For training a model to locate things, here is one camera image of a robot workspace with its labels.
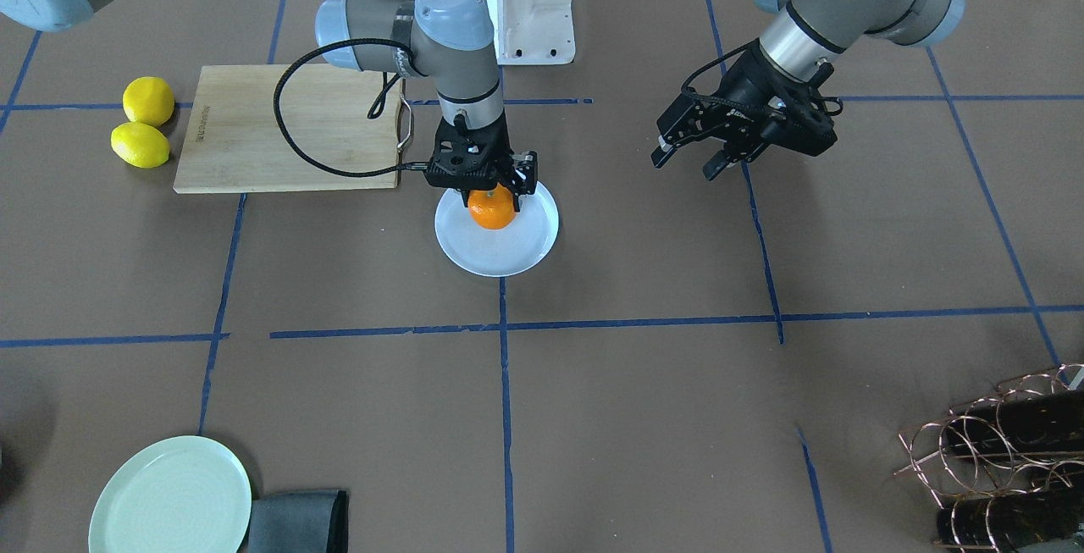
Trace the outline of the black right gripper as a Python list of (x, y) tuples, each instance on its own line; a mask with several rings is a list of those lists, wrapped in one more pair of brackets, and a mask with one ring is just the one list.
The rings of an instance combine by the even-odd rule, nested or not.
[(520, 213), (520, 198), (537, 190), (537, 152), (512, 154), (506, 113), (479, 128), (468, 121), (465, 110), (457, 110), (450, 123), (440, 121), (423, 177), (431, 187), (457, 190), (465, 208), (472, 207), (473, 191), (506, 187), (512, 209)]

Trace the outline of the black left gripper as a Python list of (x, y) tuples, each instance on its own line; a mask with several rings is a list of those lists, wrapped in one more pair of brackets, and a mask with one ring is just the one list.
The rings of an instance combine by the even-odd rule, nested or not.
[(678, 147), (707, 139), (723, 144), (702, 164), (708, 181), (767, 147), (820, 156), (838, 140), (835, 117), (841, 102), (818, 91), (833, 70), (833, 64), (816, 62), (810, 81), (796, 81), (772, 64), (758, 41), (712, 60), (683, 81), (680, 95), (658, 118), (661, 136), (650, 154), (653, 167), (661, 169)]

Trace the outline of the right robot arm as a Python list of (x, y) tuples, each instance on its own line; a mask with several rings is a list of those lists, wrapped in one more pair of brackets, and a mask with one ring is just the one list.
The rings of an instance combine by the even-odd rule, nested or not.
[[(508, 191), (512, 206), (534, 194), (537, 154), (509, 144), (495, 28), (488, 0), (313, 0), (320, 3), (315, 47), (291, 63), (268, 105), (282, 140), (301, 160), (326, 173), (350, 176), (310, 156), (285, 125), (285, 87), (306, 64), (324, 59), (349, 70), (375, 70), (384, 85), (427, 78), (436, 89), (441, 121), (433, 155), (411, 163), (431, 187), (472, 197)], [(106, 64), (132, 53), (168, 57), (183, 46), (254, 50), (270, 25), (270, 0), (3, 0), (3, 16), (37, 33), (81, 30), (96, 16), (119, 34), (101, 37), (86, 53), (70, 53), (54, 79), (101, 78)]]

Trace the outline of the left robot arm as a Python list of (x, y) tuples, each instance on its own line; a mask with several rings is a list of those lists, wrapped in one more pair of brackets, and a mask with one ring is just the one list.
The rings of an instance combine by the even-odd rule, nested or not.
[(664, 166), (693, 141), (715, 139), (717, 155), (702, 167), (706, 179), (767, 147), (816, 157), (837, 141), (836, 97), (821, 94), (835, 62), (861, 37), (902, 47), (942, 42), (960, 24), (965, 0), (754, 0), (773, 16), (761, 35), (713, 60), (722, 74), (712, 93), (688, 77), (658, 118), (651, 162)]

